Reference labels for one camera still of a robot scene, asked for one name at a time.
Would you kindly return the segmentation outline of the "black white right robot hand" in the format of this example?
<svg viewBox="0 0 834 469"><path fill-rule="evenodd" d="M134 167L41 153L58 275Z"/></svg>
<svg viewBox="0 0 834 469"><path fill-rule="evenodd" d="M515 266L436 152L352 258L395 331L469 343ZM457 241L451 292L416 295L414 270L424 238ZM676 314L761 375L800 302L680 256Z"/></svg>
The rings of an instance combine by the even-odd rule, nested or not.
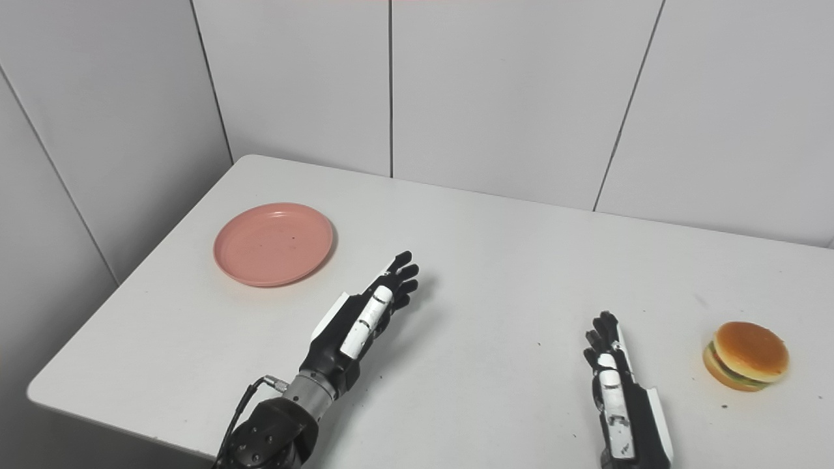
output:
<svg viewBox="0 0 834 469"><path fill-rule="evenodd" d="M674 450L657 389L635 379L616 315L602 311L592 324L583 354L605 443L601 467L670 468Z"/></svg>

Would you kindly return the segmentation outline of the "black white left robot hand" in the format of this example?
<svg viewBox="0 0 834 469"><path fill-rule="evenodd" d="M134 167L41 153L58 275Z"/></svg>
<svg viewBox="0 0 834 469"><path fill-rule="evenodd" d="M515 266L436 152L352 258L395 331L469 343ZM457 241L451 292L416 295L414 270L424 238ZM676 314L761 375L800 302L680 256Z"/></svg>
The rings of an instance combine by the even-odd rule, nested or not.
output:
<svg viewBox="0 0 834 469"><path fill-rule="evenodd" d="M419 287L419 269L404 251L362 292L340 294L313 331L300 372L325 381L335 399L343 397L360 376L360 360Z"/></svg>

